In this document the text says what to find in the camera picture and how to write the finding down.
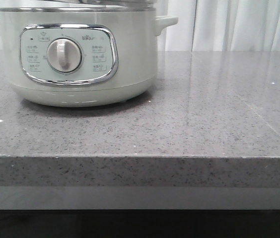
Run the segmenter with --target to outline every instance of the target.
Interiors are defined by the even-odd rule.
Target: quartz countertop
[[[17,96],[0,51],[0,187],[280,188],[280,52],[159,53],[123,103]]]

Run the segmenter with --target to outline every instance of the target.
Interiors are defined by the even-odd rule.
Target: control panel
[[[101,25],[30,25],[20,36],[20,63],[38,83],[88,85],[116,73],[118,53],[113,33]]]

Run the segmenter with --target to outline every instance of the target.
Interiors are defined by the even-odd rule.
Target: cooker base
[[[53,107],[79,108],[123,102],[145,92],[152,85],[155,78],[125,87],[80,92],[40,91],[19,87],[14,84],[11,84],[11,86],[17,94],[33,103]]]

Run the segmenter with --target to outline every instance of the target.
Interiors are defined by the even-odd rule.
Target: electric hot pot
[[[89,107],[146,91],[157,40],[177,17],[155,0],[61,0],[106,7],[0,8],[0,36],[14,91],[34,103]]]

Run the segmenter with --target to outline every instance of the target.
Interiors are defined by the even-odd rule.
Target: cooker handle
[[[178,17],[175,16],[157,16],[155,19],[155,36],[161,35],[161,31],[168,26],[177,24]]]

